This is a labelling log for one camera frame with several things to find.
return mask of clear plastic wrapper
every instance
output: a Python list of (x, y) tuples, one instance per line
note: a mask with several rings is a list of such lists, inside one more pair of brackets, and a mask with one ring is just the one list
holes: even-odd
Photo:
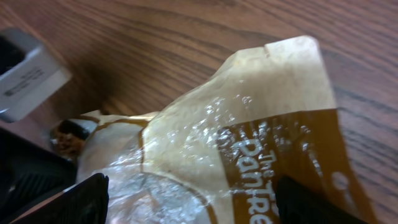
[(109, 176), (107, 223), (278, 223), (283, 175), (376, 223), (311, 37), (240, 50), (159, 114), (97, 119), (78, 179)]

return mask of snack bag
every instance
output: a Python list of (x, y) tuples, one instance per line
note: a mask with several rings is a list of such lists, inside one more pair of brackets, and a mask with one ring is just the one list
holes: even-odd
[(109, 176), (108, 223), (279, 223), (283, 175), (377, 223), (311, 37), (240, 50), (156, 116), (102, 126), (78, 178)]

